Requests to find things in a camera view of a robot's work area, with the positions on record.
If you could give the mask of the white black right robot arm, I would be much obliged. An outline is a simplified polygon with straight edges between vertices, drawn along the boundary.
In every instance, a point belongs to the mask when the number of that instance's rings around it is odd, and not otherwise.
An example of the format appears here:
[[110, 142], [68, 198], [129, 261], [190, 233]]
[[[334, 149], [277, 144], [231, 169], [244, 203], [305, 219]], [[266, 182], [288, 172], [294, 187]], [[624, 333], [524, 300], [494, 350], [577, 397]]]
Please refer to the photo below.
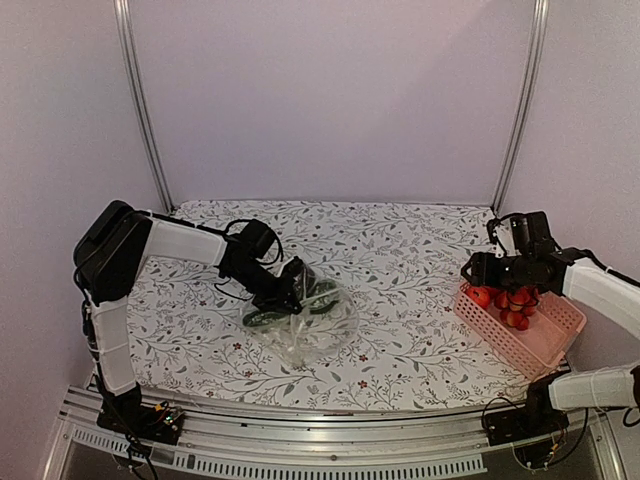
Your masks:
[[573, 409], [638, 406], [638, 363], [578, 373], [560, 368], [586, 326], [583, 307], [638, 336], [638, 281], [590, 250], [560, 247], [542, 211], [491, 219], [487, 233], [494, 249], [472, 254], [462, 267], [454, 311], [529, 382], [523, 406], [484, 414], [490, 442], [564, 430]]

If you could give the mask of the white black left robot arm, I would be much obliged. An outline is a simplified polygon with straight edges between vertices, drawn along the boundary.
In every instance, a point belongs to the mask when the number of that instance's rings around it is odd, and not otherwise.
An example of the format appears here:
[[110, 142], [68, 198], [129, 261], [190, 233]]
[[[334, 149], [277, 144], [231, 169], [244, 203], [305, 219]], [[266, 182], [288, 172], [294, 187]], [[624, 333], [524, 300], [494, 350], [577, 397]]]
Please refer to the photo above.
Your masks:
[[73, 281], [83, 297], [83, 329], [104, 410], [128, 434], [148, 426], [133, 353], [131, 321], [141, 302], [183, 291], [186, 274], [211, 288], [242, 288], [267, 314], [299, 314], [314, 275], [285, 259], [278, 234], [258, 219], [216, 229], [111, 201], [78, 241]]

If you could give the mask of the clear polka dot zip bag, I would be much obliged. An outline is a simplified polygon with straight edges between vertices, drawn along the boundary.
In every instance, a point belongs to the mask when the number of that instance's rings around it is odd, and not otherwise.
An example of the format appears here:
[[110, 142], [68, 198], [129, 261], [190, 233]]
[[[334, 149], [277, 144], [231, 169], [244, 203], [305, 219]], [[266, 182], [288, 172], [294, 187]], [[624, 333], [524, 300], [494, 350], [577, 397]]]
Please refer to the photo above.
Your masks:
[[[317, 281], [333, 280], [316, 275]], [[300, 312], [270, 327], [248, 328], [242, 325], [243, 315], [259, 310], [252, 304], [252, 299], [241, 310], [240, 324], [259, 343], [294, 368], [306, 367], [322, 358], [332, 357], [356, 338], [360, 323], [351, 295], [343, 285], [335, 282], [339, 287], [339, 303], [326, 314]]]

